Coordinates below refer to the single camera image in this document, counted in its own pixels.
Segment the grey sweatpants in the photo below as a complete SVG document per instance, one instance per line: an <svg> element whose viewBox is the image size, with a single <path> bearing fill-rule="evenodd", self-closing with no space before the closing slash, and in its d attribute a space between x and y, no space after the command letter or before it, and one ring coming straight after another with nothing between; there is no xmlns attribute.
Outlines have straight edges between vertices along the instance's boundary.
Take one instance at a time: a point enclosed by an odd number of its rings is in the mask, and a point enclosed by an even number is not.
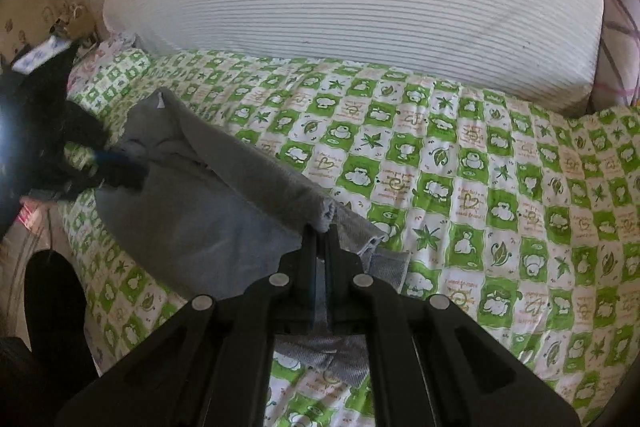
<svg viewBox="0 0 640 427"><path fill-rule="evenodd" d="M405 253L293 168L207 124L160 88L130 109L116 150L148 168L140 191L100 188L96 210L126 254L184 299L227 299L276 272L305 227L335 229L363 270L404 285Z"/></svg>

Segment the person's black trouser leg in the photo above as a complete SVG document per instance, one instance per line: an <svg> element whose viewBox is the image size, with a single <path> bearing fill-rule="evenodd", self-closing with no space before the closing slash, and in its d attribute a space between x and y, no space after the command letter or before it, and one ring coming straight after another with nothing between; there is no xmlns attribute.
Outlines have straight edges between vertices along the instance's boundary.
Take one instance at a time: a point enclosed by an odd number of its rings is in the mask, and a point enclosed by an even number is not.
<svg viewBox="0 0 640 427"><path fill-rule="evenodd" d="M54 389L74 395L98 378L85 337L87 301L73 265L37 251L26 265L24 310L38 369Z"/></svg>

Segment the green white patterned bedsheet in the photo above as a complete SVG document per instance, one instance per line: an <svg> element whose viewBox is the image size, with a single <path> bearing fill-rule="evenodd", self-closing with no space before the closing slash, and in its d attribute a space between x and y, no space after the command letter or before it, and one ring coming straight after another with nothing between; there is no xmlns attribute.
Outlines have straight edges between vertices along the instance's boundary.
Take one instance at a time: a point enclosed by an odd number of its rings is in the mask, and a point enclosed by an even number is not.
<svg viewBox="0 0 640 427"><path fill-rule="evenodd" d="M584 424L639 353L639 112L570 119L408 70L194 51L116 55L72 99L114 133L167 88L316 182L411 257Z"/></svg>

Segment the pink plaid pillow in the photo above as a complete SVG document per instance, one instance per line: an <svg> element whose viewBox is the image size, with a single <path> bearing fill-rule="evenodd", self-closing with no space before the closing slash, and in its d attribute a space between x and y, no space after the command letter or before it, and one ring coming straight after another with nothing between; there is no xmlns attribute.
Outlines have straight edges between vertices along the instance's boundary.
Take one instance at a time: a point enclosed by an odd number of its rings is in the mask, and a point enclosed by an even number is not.
<svg viewBox="0 0 640 427"><path fill-rule="evenodd" d="M603 0L596 73L590 95L595 111L639 100L639 0Z"/></svg>

